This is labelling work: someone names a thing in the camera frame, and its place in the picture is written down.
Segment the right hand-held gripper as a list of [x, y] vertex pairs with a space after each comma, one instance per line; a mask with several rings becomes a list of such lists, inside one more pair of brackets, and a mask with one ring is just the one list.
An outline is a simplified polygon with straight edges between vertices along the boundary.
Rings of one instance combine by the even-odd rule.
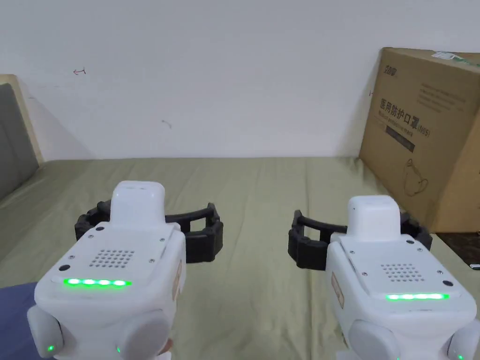
[[[307, 237], [306, 227], [319, 239]], [[325, 271], [348, 346], [336, 359], [475, 358], [476, 301], [431, 246], [428, 229], [386, 195], [351, 198], [347, 226], [294, 212], [288, 255], [301, 269]]]

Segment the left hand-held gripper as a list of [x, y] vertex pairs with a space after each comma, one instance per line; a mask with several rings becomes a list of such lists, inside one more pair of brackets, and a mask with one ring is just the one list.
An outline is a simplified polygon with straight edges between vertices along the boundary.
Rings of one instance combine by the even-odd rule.
[[[170, 360], [187, 263], [215, 260], [224, 224], [213, 203], [165, 216], [157, 182], [122, 181], [79, 216], [77, 242], [38, 281], [27, 312], [38, 354], [57, 360]], [[191, 223], [205, 220], [192, 231]]]

